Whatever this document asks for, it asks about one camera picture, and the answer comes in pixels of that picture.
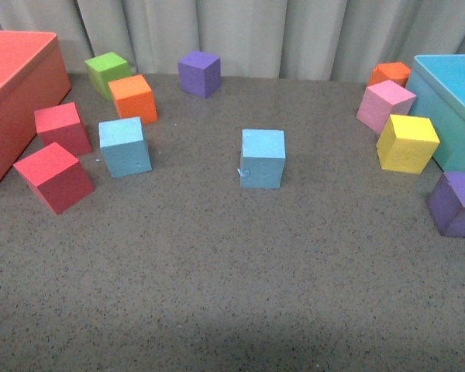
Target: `block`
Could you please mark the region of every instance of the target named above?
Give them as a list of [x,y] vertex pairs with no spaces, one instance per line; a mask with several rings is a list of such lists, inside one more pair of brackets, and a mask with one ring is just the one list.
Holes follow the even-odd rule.
[[416,96],[391,80],[367,87],[356,114],[363,124],[381,134],[390,114],[407,115]]
[[432,120],[443,171],[465,172],[465,54],[416,56],[406,88],[417,95],[410,115]]
[[381,83],[386,80],[394,81],[396,84],[406,86],[408,77],[410,76],[410,67],[402,62],[390,62],[387,64],[378,64],[370,74],[370,79],[367,87]]
[[100,149],[113,178],[152,170],[140,118],[101,122]]
[[152,88],[143,75],[126,77],[108,83],[119,118],[139,116],[142,124],[156,122],[157,108]]
[[106,99],[112,99],[109,82],[131,76],[131,67],[124,58],[110,52],[84,62],[93,88]]
[[284,131],[243,129],[242,188],[279,188],[285,161]]
[[421,173],[439,145],[427,118],[390,115],[377,141],[381,168],[387,171]]
[[439,233],[465,238],[465,172],[445,172],[427,198]]
[[36,110],[34,118],[43,145],[57,142],[76,157],[93,151],[74,102]]
[[181,89],[207,98],[220,88],[220,58],[194,50],[177,63]]
[[36,135],[35,110],[70,89],[55,33],[0,30],[0,180]]
[[79,160],[58,143],[16,162],[14,168],[31,191],[57,214],[95,190]]

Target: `open box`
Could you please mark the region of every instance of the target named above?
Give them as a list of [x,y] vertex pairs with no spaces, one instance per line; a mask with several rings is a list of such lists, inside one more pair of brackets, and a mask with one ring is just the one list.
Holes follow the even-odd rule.
[[430,118],[441,141],[443,171],[465,171],[465,54],[416,56],[406,88],[417,95],[409,115]]
[[70,89],[55,33],[0,31],[0,180],[36,134],[34,111]]

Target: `green cube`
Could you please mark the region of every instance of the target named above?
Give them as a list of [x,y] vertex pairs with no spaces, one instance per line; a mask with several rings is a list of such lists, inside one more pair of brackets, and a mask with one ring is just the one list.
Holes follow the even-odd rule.
[[127,60],[113,52],[86,60],[84,64],[88,69],[91,85],[108,100],[112,99],[108,82],[131,76],[131,67]]

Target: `red box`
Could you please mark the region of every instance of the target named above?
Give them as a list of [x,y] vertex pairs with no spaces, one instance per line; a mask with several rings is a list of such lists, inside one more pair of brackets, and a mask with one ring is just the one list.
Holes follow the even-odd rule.
[[58,143],[18,161],[14,168],[33,193],[57,214],[95,190],[80,161]]
[[34,119],[43,145],[57,142],[76,157],[93,151],[74,102],[36,110]]
[[35,136],[35,110],[70,89],[55,33],[0,31],[0,180]]

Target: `purple cube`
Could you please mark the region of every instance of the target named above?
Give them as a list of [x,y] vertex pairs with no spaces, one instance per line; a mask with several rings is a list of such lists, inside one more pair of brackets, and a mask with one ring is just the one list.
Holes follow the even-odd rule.
[[213,54],[192,51],[177,63],[181,89],[207,98],[220,88],[220,58]]
[[445,172],[427,205],[441,235],[465,238],[465,172]]

